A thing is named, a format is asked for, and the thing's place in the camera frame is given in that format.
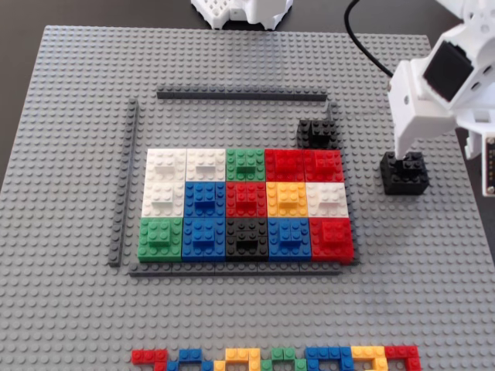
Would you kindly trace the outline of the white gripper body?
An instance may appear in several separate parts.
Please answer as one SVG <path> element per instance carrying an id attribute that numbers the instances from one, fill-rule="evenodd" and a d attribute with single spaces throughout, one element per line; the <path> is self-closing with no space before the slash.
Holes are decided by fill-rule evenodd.
<path id="1" fill-rule="evenodd" d="M 473 38 L 441 38 L 427 57 L 401 61 L 388 91 L 394 133 L 441 135 L 461 127 L 474 134 L 475 84 Z"/>

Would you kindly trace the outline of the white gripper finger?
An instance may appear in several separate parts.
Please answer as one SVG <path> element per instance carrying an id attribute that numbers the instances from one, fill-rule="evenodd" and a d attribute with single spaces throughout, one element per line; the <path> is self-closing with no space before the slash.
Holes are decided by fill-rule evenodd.
<path id="1" fill-rule="evenodd" d="M 396 159 L 403 159 L 415 140 L 420 137 L 417 127 L 394 128 L 394 154 Z"/>

